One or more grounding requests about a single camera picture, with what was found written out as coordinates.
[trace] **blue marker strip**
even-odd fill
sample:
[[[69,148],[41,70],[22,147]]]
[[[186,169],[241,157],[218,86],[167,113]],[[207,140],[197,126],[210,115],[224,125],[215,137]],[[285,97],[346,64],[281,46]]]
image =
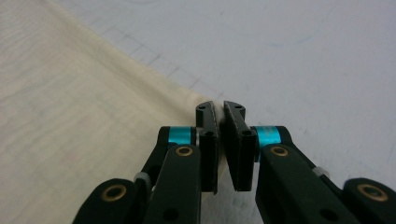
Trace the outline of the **blue marker strip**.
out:
[[[258,162],[262,160],[262,149],[270,144],[281,143],[280,134],[276,126],[255,126],[259,137],[260,153]]]
[[[169,129],[169,144],[191,144],[191,127],[171,127]]]

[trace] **screw hole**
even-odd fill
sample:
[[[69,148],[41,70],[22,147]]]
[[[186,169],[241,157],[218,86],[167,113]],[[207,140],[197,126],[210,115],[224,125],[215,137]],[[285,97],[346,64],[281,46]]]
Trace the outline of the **screw hole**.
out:
[[[337,214],[333,210],[330,209],[321,209],[320,210],[320,215],[324,217],[326,220],[335,222],[338,220]]]
[[[175,208],[168,208],[163,212],[165,221],[175,221],[178,218],[178,211]]]
[[[110,189],[106,195],[107,197],[114,198],[119,194],[121,194],[121,189]]]
[[[382,195],[381,191],[375,188],[365,188],[364,191],[370,195],[373,195],[374,197],[381,197]]]

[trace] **white surface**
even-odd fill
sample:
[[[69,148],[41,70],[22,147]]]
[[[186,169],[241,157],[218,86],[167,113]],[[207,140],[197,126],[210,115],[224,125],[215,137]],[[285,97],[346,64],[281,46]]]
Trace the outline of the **white surface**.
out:
[[[288,127],[339,187],[396,189],[394,1],[58,2],[172,80],[244,105],[251,125]],[[261,223],[253,199],[224,176],[203,222]]]

